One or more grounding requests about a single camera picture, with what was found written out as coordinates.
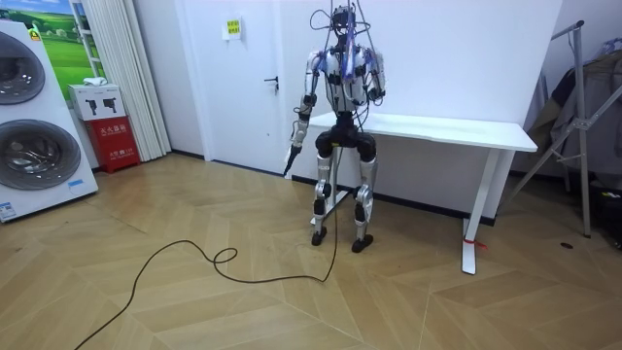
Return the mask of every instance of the label sticker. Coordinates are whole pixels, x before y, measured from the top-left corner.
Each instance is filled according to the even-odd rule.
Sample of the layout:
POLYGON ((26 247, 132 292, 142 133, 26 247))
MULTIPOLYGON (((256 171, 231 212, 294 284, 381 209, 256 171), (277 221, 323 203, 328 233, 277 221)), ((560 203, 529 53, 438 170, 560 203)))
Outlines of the label sticker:
POLYGON ((32 41, 41 41, 41 35, 39 35, 39 32, 37 31, 37 29, 35 28, 28 29, 28 34, 30 34, 30 39, 32 41))
POLYGON ((238 19, 228 20, 226 22, 226 31, 229 35, 240 33, 240 21, 238 19))
POLYGON ((69 184, 69 188, 72 188, 74 186, 78 186, 78 185, 81 185, 83 183, 84 183, 84 181, 82 181, 82 179, 80 179, 80 180, 72 181, 72 182, 70 182, 68 184, 69 184))
POLYGON ((0 219, 9 219, 16 215, 16 210, 10 202, 0 204, 0 219))

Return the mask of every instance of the red tag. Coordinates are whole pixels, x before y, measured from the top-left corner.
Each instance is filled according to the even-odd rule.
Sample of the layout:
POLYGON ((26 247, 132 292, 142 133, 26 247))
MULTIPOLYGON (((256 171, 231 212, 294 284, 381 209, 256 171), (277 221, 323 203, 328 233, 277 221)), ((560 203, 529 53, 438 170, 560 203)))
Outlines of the red tag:
POLYGON ((466 244, 474 244, 474 245, 476 245, 476 246, 478 246, 478 247, 480 247, 480 248, 482 248, 484 250, 488 250, 488 246, 486 244, 480 243, 478 241, 470 241, 470 240, 465 238, 465 243, 466 244))

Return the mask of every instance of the clothing rack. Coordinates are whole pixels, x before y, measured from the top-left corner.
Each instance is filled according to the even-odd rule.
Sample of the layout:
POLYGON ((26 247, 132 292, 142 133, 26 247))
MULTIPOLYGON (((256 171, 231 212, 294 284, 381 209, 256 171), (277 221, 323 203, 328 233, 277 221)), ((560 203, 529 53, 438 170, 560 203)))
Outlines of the clothing rack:
MULTIPOLYGON (((583 235, 586 238, 592 237, 592 229, 590 224, 590 193, 589 193, 589 179, 588 179, 588 163, 587 163, 587 131, 590 127, 598 121, 598 119, 603 115, 603 113, 611 107, 611 105, 617 100, 620 96, 622 96, 622 87, 620 87, 613 95, 605 102, 605 104, 591 117, 586 118, 585 116, 585 86, 583 85, 584 77, 583 77, 583 48, 581 42, 581 27, 585 24, 583 20, 580 20, 576 24, 571 25, 570 27, 562 30, 561 32, 553 35, 551 41, 562 37, 566 34, 572 34, 572 39, 574 41, 574 77, 576 79, 576 114, 572 119, 571 123, 566 127, 563 134, 559 139, 557 139, 551 147, 542 155, 540 160, 534 165, 534 167, 525 175, 525 177, 518 183, 516 188, 512 191, 512 193, 503 201, 500 206, 499 212, 502 212, 505 209, 507 203, 509 203, 518 192, 520 192, 525 185, 534 177, 534 175, 538 172, 538 170, 542 167, 546 161, 551 158, 551 156, 555 155, 558 159, 558 162, 563 163, 566 160, 571 160, 575 158, 580 158, 581 160, 581 200, 583 206, 583 235), (580 154, 573 157, 563 157, 557 150, 564 144, 566 139, 575 131, 579 132, 579 149, 580 154)), ((543 75, 540 75, 540 80, 543 81, 543 75)), ((548 90, 546 87, 546 82, 543 85, 543 91, 546 94, 546 99, 548 98, 548 90)), ((566 171, 566 184, 567 188, 569 185, 568 181, 568 171, 566 171)))

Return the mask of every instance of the white door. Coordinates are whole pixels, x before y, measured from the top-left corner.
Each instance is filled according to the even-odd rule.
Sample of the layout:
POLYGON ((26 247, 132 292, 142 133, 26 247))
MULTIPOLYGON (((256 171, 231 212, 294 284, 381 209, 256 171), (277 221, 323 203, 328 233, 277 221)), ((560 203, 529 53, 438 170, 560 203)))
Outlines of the white door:
POLYGON ((288 136, 279 109, 274 1, 182 0, 200 80, 207 155, 281 173, 288 136), (241 19, 241 40, 224 40, 241 19))

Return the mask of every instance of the appliance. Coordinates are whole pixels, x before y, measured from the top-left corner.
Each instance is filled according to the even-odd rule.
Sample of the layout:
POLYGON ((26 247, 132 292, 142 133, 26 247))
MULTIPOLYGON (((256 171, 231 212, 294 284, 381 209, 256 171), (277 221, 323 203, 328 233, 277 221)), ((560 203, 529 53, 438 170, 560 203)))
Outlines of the appliance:
POLYGON ((0 221, 96 191, 41 37, 0 20, 0 221))

